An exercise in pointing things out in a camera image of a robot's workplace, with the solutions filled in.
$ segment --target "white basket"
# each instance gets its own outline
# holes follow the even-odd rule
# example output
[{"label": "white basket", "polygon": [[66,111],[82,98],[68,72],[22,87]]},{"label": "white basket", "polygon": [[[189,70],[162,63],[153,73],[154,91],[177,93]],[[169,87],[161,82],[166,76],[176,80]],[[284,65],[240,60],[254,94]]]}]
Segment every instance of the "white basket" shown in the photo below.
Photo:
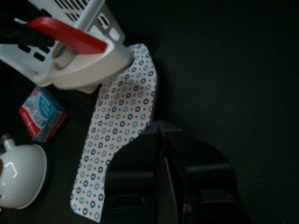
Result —
[{"label": "white basket", "polygon": [[[122,43],[125,35],[105,5],[105,0],[29,0],[53,18],[77,29],[94,32]],[[52,47],[0,45],[0,60],[37,85],[52,66]]]}]

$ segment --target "cardboard box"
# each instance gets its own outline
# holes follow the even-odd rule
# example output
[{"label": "cardboard box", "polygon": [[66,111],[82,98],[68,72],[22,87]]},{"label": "cardboard box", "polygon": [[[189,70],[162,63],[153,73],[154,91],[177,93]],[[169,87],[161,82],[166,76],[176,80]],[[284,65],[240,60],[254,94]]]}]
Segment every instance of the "cardboard box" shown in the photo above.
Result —
[{"label": "cardboard box", "polygon": [[36,87],[18,109],[32,140],[46,143],[50,141],[65,119],[66,112],[50,92]]}]

